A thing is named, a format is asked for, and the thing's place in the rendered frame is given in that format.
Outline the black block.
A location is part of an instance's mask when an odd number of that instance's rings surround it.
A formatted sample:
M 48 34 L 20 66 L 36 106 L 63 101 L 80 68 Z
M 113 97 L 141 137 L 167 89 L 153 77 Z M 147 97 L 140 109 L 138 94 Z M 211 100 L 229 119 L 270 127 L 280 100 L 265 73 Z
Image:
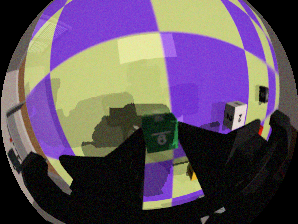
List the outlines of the black block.
M 261 103 L 265 104 L 267 103 L 267 101 L 269 101 L 269 88 L 265 87 L 265 85 L 263 85 L 263 87 L 261 87 L 261 85 L 259 85 L 259 100 L 261 101 Z

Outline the yellow block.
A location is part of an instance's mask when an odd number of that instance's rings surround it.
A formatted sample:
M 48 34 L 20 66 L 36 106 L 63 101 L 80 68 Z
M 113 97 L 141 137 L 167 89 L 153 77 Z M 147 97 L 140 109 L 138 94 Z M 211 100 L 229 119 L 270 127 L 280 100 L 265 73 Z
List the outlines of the yellow block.
M 190 163 L 189 163 L 189 167 L 188 167 L 188 175 L 190 177 L 190 180 L 192 180 L 192 181 L 197 180 L 196 173 L 194 173 L 192 165 L 190 165 Z

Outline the dark green block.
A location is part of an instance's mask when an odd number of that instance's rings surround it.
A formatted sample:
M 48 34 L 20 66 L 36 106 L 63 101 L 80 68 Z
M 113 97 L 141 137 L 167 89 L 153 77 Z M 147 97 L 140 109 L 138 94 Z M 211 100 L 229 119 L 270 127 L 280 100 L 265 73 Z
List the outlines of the dark green block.
M 178 119 L 170 113 L 142 117 L 146 149 L 148 153 L 178 148 Z

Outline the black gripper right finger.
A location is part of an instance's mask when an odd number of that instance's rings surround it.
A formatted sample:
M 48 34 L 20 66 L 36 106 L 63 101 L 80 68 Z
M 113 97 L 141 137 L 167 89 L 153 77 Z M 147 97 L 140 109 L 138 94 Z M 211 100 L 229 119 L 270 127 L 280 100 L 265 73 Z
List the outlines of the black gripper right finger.
M 178 140 L 205 196 L 218 190 L 216 185 L 220 183 L 223 173 L 229 167 L 235 148 L 253 137 L 259 132 L 259 128 L 261 120 L 255 119 L 222 135 L 221 132 L 208 131 L 178 121 Z

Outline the white block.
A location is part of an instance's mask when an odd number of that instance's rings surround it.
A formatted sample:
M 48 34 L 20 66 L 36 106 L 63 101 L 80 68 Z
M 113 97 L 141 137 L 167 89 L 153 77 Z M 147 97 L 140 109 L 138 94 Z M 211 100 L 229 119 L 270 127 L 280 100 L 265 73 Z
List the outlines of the white block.
M 246 104 L 242 101 L 231 101 L 231 103 L 226 103 L 225 109 L 225 121 L 223 125 L 226 128 L 237 129 L 242 127 L 245 124 L 245 115 L 246 115 Z

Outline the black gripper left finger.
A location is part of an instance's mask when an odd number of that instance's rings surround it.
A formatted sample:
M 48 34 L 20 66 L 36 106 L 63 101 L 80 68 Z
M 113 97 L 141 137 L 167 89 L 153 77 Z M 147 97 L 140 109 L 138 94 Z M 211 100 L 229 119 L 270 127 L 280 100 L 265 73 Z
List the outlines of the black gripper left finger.
M 104 157 L 59 157 L 72 179 L 113 185 L 134 210 L 142 209 L 144 200 L 145 159 L 146 143 L 142 128 Z

